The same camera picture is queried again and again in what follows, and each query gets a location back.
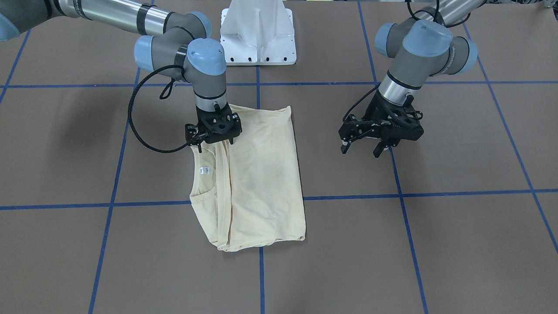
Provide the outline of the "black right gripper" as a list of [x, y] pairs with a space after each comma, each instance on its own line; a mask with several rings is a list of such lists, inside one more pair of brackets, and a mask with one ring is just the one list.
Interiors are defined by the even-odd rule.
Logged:
[[187, 145], [196, 145], [199, 154], [203, 152], [202, 142], [211, 144], [228, 140], [232, 144], [233, 139], [242, 132], [241, 119], [232, 112], [229, 104], [212, 112], [198, 107], [196, 111], [198, 124], [186, 124], [185, 133]]

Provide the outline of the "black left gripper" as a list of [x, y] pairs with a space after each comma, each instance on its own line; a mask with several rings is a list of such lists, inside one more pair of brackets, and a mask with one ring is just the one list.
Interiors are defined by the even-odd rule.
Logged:
[[[365, 111], [365, 115], [358, 118], [351, 111], [370, 94], [374, 94]], [[341, 153], [346, 154], [351, 144], [362, 138], [379, 139], [373, 150], [375, 158], [379, 158], [389, 147], [396, 147], [401, 140], [417, 141], [424, 129], [420, 124], [423, 113], [412, 107], [413, 95], [407, 93], [403, 97], [402, 105], [395, 105], [385, 99], [376, 89], [365, 93], [343, 116], [343, 125], [338, 133], [341, 139]]]

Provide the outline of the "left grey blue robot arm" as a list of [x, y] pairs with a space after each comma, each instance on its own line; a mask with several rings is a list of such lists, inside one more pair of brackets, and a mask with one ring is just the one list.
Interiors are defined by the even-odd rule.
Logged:
[[375, 48], [393, 62], [381, 83], [368, 92], [371, 101], [363, 117], [347, 111], [339, 129], [341, 152], [362, 138], [379, 139], [373, 154], [379, 157], [401, 140], [418, 140], [423, 114], [412, 102], [429, 77], [469, 70], [478, 56], [477, 45], [455, 36], [450, 28], [464, 23], [484, 0], [437, 0], [410, 12], [403, 23], [384, 24]]

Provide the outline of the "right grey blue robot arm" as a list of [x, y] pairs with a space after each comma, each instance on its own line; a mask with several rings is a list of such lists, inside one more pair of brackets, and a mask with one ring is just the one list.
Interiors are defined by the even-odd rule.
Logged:
[[211, 22], [198, 11], [180, 14], [133, 0], [3, 0], [1, 41], [20, 36], [54, 17], [83, 18], [139, 34], [134, 60], [148, 77], [170, 78], [160, 95], [169, 97], [174, 83], [193, 86], [197, 124], [185, 126], [186, 146], [233, 140], [241, 134], [239, 115], [226, 95], [225, 50], [211, 38]]

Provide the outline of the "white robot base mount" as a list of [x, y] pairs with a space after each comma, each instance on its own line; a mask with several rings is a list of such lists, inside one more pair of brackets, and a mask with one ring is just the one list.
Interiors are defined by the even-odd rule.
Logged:
[[232, 0], [221, 10], [221, 45], [228, 66], [293, 65], [293, 12], [283, 0]]

